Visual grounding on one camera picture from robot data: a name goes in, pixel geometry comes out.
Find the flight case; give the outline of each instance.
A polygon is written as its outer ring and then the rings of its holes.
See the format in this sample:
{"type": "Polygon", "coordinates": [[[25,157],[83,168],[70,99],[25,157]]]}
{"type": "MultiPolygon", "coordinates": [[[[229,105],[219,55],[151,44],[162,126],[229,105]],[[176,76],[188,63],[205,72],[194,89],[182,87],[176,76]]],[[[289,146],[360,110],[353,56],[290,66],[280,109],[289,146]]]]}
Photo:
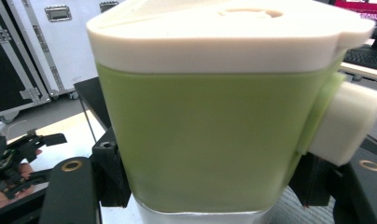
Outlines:
{"type": "Polygon", "coordinates": [[[14,20],[0,1],[0,117],[11,121],[26,108],[49,102],[14,20]]]}
{"type": "Polygon", "coordinates": [[[4,0],[18,21],[23,38],[53,99],[68,93],[77,98],[74,84],[97,77],[86,23],[119,1],[4,0]]]}

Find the floor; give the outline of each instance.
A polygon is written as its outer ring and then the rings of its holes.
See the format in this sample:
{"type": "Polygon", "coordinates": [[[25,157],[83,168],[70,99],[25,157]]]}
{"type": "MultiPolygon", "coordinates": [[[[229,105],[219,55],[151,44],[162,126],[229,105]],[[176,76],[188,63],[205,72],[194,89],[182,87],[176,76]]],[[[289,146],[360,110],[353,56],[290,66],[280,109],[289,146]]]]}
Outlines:
{"type": "MultiPolygon", "coordinates": [[[[358,84],[377,89],[377,83],[373,80],[362,79],[358,84]]],[[[90,156],[94,140],[82,112],[83,109],[79,100],[69,100],[67,96],[61,96],[57,101],[21,111],[14,121],[7,125],[5,135],[7,136],[7,140],[11,140],[32,129],[49,130],[51,128],[55,132],[63,132],[66,138],[68,138],[68,144],[43,149],[43,153],[38,157],[39,159],[33,162],[36,170],[48,169],[53,167],[58,161],[67,158],[90,156]],[[54,123],[61,120],[65,120],[65,122],[59,122],[59,126],[55,126],[54,123]]],[[[99,139],[104,130],[91,115],[90,119],[95,131],[95,138],[99,139]]],[[[371,130],[370,135],[377,138],[377,123],[371,130]]],[[[280,201],[275,206],[278,215],[274,216],[272,224],[304,222],[314,224],[334,223],[332,219],[333,202],[331,200],[328,207],[303,208],[291,189],[286,189],[280,201]]],[[[127,209],[103,208],[102,213],[104,223],[141,223],[140,217],[137,214],[136,204],[133,200],[130,201],[127,209]]]]}

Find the translucent plastic tank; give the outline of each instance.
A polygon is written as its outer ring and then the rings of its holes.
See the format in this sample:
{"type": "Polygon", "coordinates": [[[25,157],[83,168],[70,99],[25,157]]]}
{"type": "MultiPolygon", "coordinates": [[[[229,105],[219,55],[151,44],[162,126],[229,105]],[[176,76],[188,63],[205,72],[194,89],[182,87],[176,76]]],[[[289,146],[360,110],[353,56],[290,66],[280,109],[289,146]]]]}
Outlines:
{"type": "Polygon", "coordinates": [[[88,23],[133,195],[168,213],[270,208],[374,22],[313,1],[148,2],[88,23]]]}

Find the hand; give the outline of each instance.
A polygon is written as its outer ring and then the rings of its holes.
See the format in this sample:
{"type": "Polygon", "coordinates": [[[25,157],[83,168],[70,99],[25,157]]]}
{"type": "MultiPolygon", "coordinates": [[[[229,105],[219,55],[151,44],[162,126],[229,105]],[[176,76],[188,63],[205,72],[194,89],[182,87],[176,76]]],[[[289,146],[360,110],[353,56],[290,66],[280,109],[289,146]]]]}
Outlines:
{"type": "MultiPolygon", "coordinates": [[[[36,152],[36,155],[38,155],[40,153],[41,153],[41,150],[38,150],[36,152]]],[[[32,173],[33,171],[34,170],[32,169],[31,165],[28,164],[28,163],[22,163],[20,165],[20,173],[26,179],[29,177],[29,174],[32,173]]],[[[16,197],[14,199],[12,199],[12,200],[9,200],[4,193],[0,192],[0,208],[4,207],[4,206],[6,206],[6,205],[8,205],[10,203],[13,203],[13,202],[17,201],[18,199],[26,197],[26,196],[30,195],[31,193],[33,193],[33,192],[34,192],[34,187],[31,186],[28,189],[20,191],[18,194],[16,194],[16,197]]]]}

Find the white lid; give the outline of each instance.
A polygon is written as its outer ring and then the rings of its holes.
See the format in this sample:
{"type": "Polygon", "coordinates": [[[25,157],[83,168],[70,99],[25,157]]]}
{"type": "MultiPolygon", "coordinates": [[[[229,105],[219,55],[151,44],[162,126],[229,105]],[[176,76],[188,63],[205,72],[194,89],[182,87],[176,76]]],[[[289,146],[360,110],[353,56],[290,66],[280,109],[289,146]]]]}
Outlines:
{"type": "Polygon", "coordinates": [[[374,24],[310,0],[127,0],[87,27],[95,60],[120,71],[290,73],[328,67],[374,24]]]}

